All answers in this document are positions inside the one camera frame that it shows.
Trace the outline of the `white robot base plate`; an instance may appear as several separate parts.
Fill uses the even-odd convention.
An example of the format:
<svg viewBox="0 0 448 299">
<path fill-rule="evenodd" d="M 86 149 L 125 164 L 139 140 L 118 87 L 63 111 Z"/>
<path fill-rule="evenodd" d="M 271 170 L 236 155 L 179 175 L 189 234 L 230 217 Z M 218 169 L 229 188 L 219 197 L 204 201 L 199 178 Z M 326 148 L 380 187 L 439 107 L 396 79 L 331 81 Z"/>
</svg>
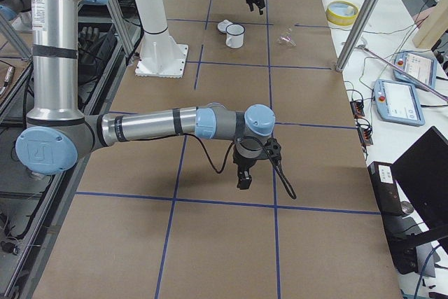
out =
<svg viewBox="0 0 448 299">
<path fill-rule="evenodd" d="M 178 44 L 169 33 L 163 0 L 135 0 L 143 38 L 136 66 L 137 76 L 180 78 L 188 46 Z"/>
</svg>

